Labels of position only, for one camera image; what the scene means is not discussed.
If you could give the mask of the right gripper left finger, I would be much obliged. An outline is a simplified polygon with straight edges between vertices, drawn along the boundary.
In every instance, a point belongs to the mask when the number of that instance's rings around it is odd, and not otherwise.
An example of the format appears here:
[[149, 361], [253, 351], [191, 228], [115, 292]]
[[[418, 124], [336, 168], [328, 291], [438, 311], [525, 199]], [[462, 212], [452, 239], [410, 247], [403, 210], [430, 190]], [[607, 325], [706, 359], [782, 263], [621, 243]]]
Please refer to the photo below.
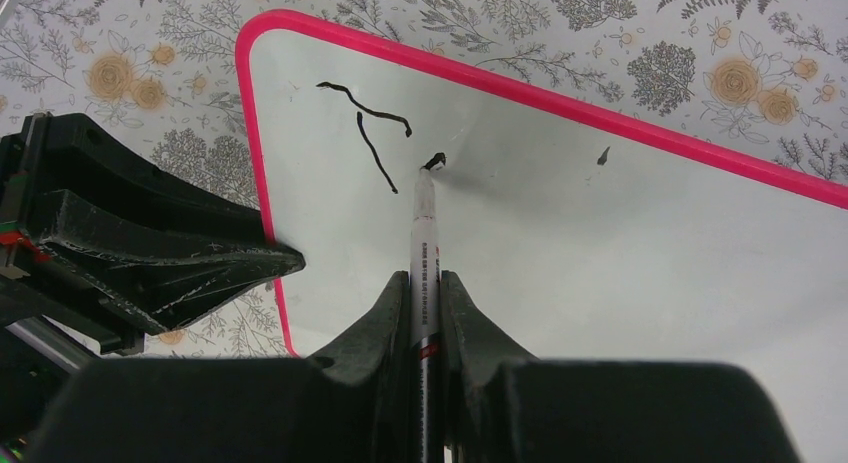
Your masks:
[[51, 405], [30, 462], [404, 462], [409, 277], [306, 358], [102, 359]]

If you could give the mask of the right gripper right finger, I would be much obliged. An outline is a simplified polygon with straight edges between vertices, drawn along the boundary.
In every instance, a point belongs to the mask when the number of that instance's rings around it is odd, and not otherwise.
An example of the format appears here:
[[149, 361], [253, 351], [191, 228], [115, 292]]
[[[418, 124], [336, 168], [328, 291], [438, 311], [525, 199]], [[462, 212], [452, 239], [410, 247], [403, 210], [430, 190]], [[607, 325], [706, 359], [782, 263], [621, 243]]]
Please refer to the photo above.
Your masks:
[[771, 398], [716, 362], [542, 359], [441, 277], [445, 441], [457, 462], [796, 462]]

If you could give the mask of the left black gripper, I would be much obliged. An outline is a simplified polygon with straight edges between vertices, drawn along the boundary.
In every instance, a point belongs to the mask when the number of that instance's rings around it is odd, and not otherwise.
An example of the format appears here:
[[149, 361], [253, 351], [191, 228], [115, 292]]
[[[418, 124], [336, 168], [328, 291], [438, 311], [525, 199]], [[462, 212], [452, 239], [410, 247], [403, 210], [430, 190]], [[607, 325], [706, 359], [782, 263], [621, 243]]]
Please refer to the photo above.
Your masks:
[[[49, 181], [68, 190], [38, 189]], [[139, 354], [144, 332], [305, 266], [267, 241], [258, 210], [161, 170], [81, 113], [36, 113], [1, 138], [3, 325], [58, 322], [102, 354]]]

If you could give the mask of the black cap marker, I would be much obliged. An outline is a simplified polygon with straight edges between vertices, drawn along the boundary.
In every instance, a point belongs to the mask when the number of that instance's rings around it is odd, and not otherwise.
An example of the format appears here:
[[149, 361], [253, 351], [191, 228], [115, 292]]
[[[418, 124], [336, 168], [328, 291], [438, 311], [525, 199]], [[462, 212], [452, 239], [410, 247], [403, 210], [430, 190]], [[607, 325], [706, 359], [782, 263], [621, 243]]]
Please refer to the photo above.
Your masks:
[[413, 462], [442, 462], [443, 425], [440, 396], [440, 251], [432, 172], [446, 163], [442, 152], [418, 173], [413, 194], [410, 245], [410, 302], [412, 385], [410, 458]]

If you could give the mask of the pink framed whiteboard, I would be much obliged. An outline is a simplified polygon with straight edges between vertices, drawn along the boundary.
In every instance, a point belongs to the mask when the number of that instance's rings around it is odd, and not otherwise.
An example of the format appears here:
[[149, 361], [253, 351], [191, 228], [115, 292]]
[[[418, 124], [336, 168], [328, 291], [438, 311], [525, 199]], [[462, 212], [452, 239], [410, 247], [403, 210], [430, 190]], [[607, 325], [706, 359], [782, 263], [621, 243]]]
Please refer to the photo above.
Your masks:
[[539, 356], [739, 365], [806, 462], [847, 458], [847, 189], [295, 11], [245, 24], [239, 87], [277, 286], [308, 355], [410, 263], [435, 153], [441, 264]]

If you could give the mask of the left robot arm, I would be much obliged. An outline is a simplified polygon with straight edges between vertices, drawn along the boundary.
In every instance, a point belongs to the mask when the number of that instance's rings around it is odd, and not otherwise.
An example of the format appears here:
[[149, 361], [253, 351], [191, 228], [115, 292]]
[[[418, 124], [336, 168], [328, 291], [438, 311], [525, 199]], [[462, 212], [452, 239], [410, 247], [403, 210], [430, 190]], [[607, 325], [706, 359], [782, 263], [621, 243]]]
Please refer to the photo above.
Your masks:
[[82, 113], [36, 113], [1, 140], [1, 458], [18, 460], [70, 374], [135, 355], [304, 256], [259, 211], [173, 176]]

